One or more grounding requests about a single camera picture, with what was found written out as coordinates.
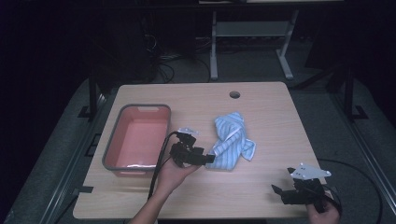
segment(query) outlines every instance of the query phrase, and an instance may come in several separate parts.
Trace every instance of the hand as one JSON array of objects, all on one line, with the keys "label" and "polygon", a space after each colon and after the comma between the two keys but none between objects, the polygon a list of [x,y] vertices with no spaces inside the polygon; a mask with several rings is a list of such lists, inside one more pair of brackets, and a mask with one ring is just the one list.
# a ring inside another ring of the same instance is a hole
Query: hand
[{"label": "hand", "polygon": [[191,165],[189,167],[180,168],[170,159],[167,161],[158,175],[158,186],[154,193],[169,195],[174,189],[183,183],[184,179],[198,170],[201,166]]},{"label": "hand", "polygon": [[313,204],[308,204],[306,210],[308,211],[308,218],[310,224],[338,224],[340,215],[337,209],[327,201],[323,201],[324,213],[318,213]]}]

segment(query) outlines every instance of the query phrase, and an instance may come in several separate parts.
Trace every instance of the white metal shelf leg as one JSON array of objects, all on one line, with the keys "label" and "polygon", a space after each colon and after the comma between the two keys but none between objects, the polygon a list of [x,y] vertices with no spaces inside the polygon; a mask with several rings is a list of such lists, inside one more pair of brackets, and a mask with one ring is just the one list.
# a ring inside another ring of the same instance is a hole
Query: white metal shelf leg
[{"label": "white metal shelf leg", "polygon": [[218,59],[216,57],[216,11],[212,21],[212,50],[210,51],[210,79],[218,80]]},{"label": "white metal shelf leg", "polygon": [[291,16],[291,20],[289,22],[288,28],[286,30],[285,42],[282,45],[281,49],[276,50],[277,58],[279,59],[280,65],[282,66],[283,73],[285,74],[286,79],[293,79],[293,74],[290,70],[288,61],[286,60],[286,50],[288,49],[289,42],[291,40],[291,35],[293,34],[294,25],[297,21],[298,10],[293,11],[293,15]]}]

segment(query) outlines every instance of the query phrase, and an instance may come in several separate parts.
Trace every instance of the pink plastic tray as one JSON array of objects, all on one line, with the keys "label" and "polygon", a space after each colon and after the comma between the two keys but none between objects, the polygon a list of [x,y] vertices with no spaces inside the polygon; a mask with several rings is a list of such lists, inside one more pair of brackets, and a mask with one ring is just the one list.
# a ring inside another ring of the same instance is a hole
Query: pink plastic tray
[{"label": "pink plastic tray", "polygon": [[124,106],[110,135],[103,165],[117,176],[152,173],[170,118],[168,105]]}]

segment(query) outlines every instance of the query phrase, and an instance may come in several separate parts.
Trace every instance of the table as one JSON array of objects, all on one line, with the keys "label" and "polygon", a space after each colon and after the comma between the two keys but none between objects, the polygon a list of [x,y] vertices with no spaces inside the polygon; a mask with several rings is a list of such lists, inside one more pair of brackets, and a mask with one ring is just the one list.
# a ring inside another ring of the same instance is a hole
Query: table
[{"label": "table", "polygon": [[[232,91],[240,97],[230,97]],[[147,200],[149,177],[116,177],[102,164],[117,115],[127,104],[169,105],[170,131],[180,127],[199,131],[195,146],[205,152],[217,140],[214,119],[238,111],[245,119],[247,138],[257,144],[253,160],[241,157],[231,172],[202,167],[190,175],[169,197],[159,218],[306,216],[303,205],[284,205],[271,188],[274,184],[292,189],[288,167],[300,162],[318,167],[289,91],[281,82],[243,82],[120,87],[83,183],[93,187],[92,193],[79,194],[76,218],[130,218]]]}]

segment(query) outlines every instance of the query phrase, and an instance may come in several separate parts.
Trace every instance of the blue cloth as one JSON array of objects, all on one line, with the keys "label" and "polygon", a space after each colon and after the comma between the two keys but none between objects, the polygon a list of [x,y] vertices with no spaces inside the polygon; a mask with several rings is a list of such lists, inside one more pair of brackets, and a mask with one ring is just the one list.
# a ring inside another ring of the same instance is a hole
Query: blue cloth
[{"label": "blue cloth", "polygon": [[216,118],[215,124],[219,140],[209,154],[215,154],[216,158],[213,163],[207,163],[206,168],[231,171],[241,155],[251,161],[256,144],[247,139],[242,116],[233,112]]}]

